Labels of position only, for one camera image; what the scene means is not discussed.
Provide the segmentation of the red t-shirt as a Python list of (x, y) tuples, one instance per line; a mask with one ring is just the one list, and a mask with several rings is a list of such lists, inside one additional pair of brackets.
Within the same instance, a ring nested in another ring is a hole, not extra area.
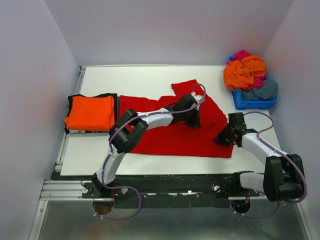
[[(128, 109), (133, 109), (136, 112), (159, 110), (177, 102), (183, 94), (190, 94), (193, 89), (198, 95), (204, 93), (195, 79), (173, 83), (171, 88), (174, 91), (173, 96), (161, 96), (158, 100), (121, 95), (118, 115), (122, 116)], [(227, 118), (208, 95), (199, 107), (199, 122), (199, 128), (179, 122), (147, 130), (132, 152), (146, 155), (230, 158), (233, 147), (225, 147), (214, 141), (218, 133), (225, 128)]]

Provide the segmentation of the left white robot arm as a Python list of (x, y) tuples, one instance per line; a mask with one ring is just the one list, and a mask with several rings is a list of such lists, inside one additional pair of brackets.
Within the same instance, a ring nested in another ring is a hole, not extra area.
[(124, 156), (134, 150), (148, 130), (168, 127), (183, 122), (200, 127), (200, 105), (204, 95), (195, 92), (184, 94), (173, 105), (149, 112), (136, 112), (132, 108), (124, 112), (109, 131), (109, 149), (100, 169), (92, 177), (93, 191), (101, 198), (107, 197), (116, 172)]

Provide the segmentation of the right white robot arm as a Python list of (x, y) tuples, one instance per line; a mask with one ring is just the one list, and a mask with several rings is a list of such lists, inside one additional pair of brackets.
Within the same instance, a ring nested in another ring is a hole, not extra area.
[(276, 148), (261, 134), (261, 131), (247, 128), (245, 113), (236, 112), (228, 114), (228, 123), (215, 137), (217, 144), (243, 148), (264, 165), (262, 173), (236, 172), (230, 191), (241, 196), (247, 190), (254, 190), (264, 194), (271, 202), (300, 203), (308, 193), (302, 158)]

